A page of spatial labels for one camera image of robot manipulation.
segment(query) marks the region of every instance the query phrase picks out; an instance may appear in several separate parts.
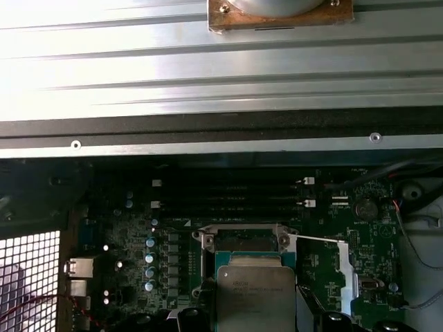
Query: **black cable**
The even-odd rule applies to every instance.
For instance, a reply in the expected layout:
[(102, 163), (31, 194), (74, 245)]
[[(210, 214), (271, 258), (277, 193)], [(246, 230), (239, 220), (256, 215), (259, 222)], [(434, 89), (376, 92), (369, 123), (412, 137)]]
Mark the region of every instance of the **black cable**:
[(406, 229), (405, 229), (404, 224), (403, 224), (403, 218), (401, 217), (401, 214), (400, 214), (400, 208), (399, 208), (397, 202), (396, 202), (395, 200), (393, 200), (392, 202), (393, 202), (394, 205), (395, 205), (395, 215), (397, 216), (397, 220), (398, 220), (398, 222), (399, 222), (399, 226), (400, 226), (401, 233), (404, 235), (404, 238), (405, 238), (405, 240), (406, 240), (406, 243), (407, 243), (407, 244), (409, 245), (409, 247), (412, 249), (412, 251), (413, 251), (413, 253), (414, 253), (414, 255), (415, 255), (415, 258), (416, 258), (416, 259), (418, 260), (418, 262), (419, 262), (421, 265), (423, 265), (425, 268), (429, 268), (429, 269), (431, 269), (431, 270), (435, 270), (435, 271), (443, 271), (443, 266), (432, 266), (432, 265), (429, 265), (429, 264), (425, 263), (425, 262), (422, 260), (422, 258), (421, 258), (420, 255), (418, 254), (417, 249), (415, 248), (414, 244), (413, 244), (412, 241), (410, 240), (410, 237), (409, 237), (408, 233), (406, 232)]
[(419, 175), (435, 172), (442, 167), (443, 167), (442, 164), (436, 164), (436, 165), (428, 166), (426, 168), (409, 169), (407, 171), (401, 171), (401, 172), (390, 174), (388, 178), (397, 179), (397, 178), (405, 178), (405, 177), (410, 177), (410, 176), (416, 177)]
[(327, 183), (325, 184), (326, 190), (347, 190), (355, 188), (359, 185), (362, 185), (364, 183), (367, 183), (372, 180), (377, 180), (378, 178), (382, 178), (384, 176), (387, 176), (398, 169), (405, 168), (407, 166), (416, 165), (418, 163), (426, 163), (431, 162), (433, 160), (442, 160), (443, 155), (441, 153), (437, 154), (435, 151), (432, 152), (426, 152), (421, 153), (417, 155), (414, 158), (406, 159), (399, 161), (397, 163), (393, 163), (391, 165), (387, 165), (384, 167), (380, 167), (378, 169), (374, 169), (373, 171), (370, 171), (362, 176), (359, 176), (358, 178), (355, 178), (354, 180), (350, 180), (344, 183)]
[(432, 296), (430, 299), (427, 299), (423, 303), (416, 304), (414, 306), (403, 306), (402, 309), (406, 309), (406, 310), (421, 310), (421, 309), (425, 309), (425, 308), (433, 305), (434, 303), (436, 303), (436, 301), (439, 298), (441, 298), (442, 296), (443, 296), (443, 289), (439, 290), (434, 296)]

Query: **circuit board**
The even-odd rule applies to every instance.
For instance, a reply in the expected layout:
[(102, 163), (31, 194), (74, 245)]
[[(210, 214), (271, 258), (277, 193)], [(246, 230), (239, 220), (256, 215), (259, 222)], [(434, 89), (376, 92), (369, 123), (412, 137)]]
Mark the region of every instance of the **circuit board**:
[[(304, 236), (349, 244), (350, 261), (360, 278), (352, 316), (361, 326), (370, 329), (379, 320), (402, 321), (392, 185), (372, 181), (355, 190), (324, 189), (326, 183), (342, 183), (367, 171), (338, 167), (98, 174), (87, 197), (88, 224), (80, 226), (79, 243), (85, 252), (106, 246), (110, 264), (120, 265), (101, 275), (94, 310), (117, 320), (131, 313), (192, 305), (202, 279), (214, 272), (213, 265), (202, 264), (207, 258), (193, 236), (198, 229), (279, 223)], [(228, 250), (246, 242), (260, 248), (276, 246), (266, 230), (223, 231), (216, 241)], [(339, 311), (344, 278), (338, 270), (337, 245), (299, 239), (297, 257), (298, 283), (309, 288), (324, 309)], [(114, 300), (104, 305), (103, 291), (115, 294)]]

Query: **motherboard chip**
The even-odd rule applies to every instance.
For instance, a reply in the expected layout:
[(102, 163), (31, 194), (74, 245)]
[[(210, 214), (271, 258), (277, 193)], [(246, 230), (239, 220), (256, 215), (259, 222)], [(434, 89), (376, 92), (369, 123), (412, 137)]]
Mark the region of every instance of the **motherboard chip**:
[(284, 266), (221, 266), (218, 332), (295, 332), (296, 278)]
[(179, 285), (179, 278), (168, 278), (168, 287), (177, 287)]
[(168, 245), (168, 252), (179, 252), (179, 245), (178, 244), (170, 244)]
[(178, 275), (179, 267), (178, 266), (168, 266), (168, 274), (169, 275)]
[(177, 242), (179, 240), (179, 235), (176, 233), (169, 233), (168, 241), (169, 242)]
[(169, 255), (168, 256), (168, 263), (169, 264), (178, 264), (179, 263), (179, 256), (178, 255)]

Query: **metal mesh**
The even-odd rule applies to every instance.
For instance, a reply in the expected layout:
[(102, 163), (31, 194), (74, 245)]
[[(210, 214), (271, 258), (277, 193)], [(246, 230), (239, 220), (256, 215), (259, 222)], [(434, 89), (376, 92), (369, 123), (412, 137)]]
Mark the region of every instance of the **metal mesh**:
[[(57, 294), (60, 232), (0, 240), (0, 316), (40, 295)], [(57, 298), (24, 305), (0, 332), (55, 331)]]

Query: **motherboard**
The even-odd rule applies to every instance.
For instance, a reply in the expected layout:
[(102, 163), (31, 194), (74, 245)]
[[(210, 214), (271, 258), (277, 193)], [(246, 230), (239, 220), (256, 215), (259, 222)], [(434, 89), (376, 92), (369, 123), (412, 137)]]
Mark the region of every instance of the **motherboard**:
[[(220, 275), (231, 276), (249, 257), (255, 279), (266, 282), (251, 288), (242, 275), (234, 292), (260, 291), (271, 301), (296, 280), (324, 310), (349, 310), (364, 328), (402, 321), (392, 185), (377, 180), (325, 189), (366, 172), (165, 167), (96, 174), (78, 246), (79, 255), (100, 257), (104, 266), (94, 275), (91, 312), (112, 324), (132, 313), (195, 305), (202, 282), (223, 285)], [(253, 268), (263, 259), (296, 279), (263, 275)]]

